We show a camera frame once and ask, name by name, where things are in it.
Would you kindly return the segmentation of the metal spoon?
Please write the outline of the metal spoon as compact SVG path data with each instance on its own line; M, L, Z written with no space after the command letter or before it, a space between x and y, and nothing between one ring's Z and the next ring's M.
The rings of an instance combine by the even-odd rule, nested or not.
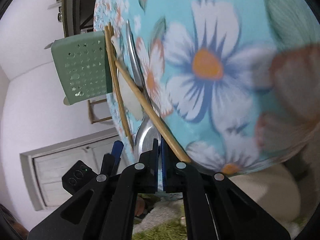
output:
M144 77L141 69L142 64L140 63L140 60L138 58L129 20L126 21L126 40L127 40L128 55L131 63L135 84L138 87L138 89L141 91L143 96L146 98L147 102L151 104L151 100L146 91ZM139 102L138 102L138 106L142 111L142 123L137 129L134 145L133 145L133 154L134 154L135 160L138 160L140 155L143 152L152 150L154 139L157 139L158 142L160 142L160 138L161 138L161 135L157 130L156 126L153 124L149 116L144 112L144 109Z

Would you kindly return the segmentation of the white ceramic soup spoon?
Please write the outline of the white ceramic soup spoon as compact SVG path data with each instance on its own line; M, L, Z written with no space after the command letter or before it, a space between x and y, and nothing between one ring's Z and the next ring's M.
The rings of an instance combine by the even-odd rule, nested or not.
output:
M121 52L118 39L115 36L112 36L111 42L116 50L117 60L120 62L121 66L126 70L126 72L129 73L127 70L127 66L125 65L123 60L123 54ZM133 91L123 78L122 74L119 72L119 70L117 70L117 77L124 106L135 117L136 120L141 121L143 119L143 110L139 101L137 100L135 94L133 93Z

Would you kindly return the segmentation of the bamboo chopstick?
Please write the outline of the bamboo chopstick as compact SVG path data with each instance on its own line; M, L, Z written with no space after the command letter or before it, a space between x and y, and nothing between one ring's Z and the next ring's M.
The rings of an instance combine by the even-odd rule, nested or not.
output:
M107 57L108 57L108 62L109 62L109 67L110 67L110 72L112 77L113 91L116 94L118 108L119 108L119 115L120 115L120 119L123 125L125 135L130 143L131 149L133 149L133 140L132 140L132 136L129 128L129 123L126 117L124 102L121 97L119 81L118 81L118 76L116 71L116 50L114 49L111 42L111 37L113 36L114 31L110 22L104 27L104 33L105 33L106 52L107 52Z
M136 86L136 84L134 83L129 73L124 69L124 67L121 65L121 63L117 59L115 59L114 62L117 69L125 79L126 83L128 84L132 92L135 94L137 100L143 107L144 112L151 119L151 121L153 122L153 124L155 125L159 133L162 135L162 137L165 139L167 144L170 146L170 148L172 149L176 157L181 162L191 163L191 159L189 158L189 156L186 154L186 152L181 147L181 145L177 142L175 137L170 133L169 129L167 128L163 120L153 110L152 105L147 102L146 98L144 97L142 92L139 90L139 88Z

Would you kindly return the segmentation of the white panel door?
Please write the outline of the white panel door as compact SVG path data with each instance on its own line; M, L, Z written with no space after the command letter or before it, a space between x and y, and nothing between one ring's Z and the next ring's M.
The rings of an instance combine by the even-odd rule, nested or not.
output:
M34 210L51 210L66 201L71 195L62 187L62 176L79 160L98 173L103 155L111 152L118 139L116 129L111 128L21 153L23 177Z

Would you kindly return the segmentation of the wooden chair black seat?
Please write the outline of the wooden chair black seat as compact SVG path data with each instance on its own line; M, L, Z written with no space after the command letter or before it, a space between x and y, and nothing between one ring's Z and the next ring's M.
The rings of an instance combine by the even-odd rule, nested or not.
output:
M112 116L106 99L88 100L88 117L91 124L111 121Z

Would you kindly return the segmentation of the green perforated utensil holder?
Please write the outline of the green perforated utensil holder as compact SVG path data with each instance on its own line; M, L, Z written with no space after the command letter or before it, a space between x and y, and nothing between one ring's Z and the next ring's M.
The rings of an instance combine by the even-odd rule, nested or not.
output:
M103 31L55 40L50 49L70 105L112 92L112 77Z

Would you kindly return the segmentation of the floral turquoise tablecloth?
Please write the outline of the floral turquoise tablecloth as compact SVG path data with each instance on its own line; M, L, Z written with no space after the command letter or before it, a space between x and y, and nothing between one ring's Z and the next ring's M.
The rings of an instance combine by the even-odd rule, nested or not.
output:
M146 91L206 171L282 163L319 135L319 11L310 0L96 0L130 64L131 24Z

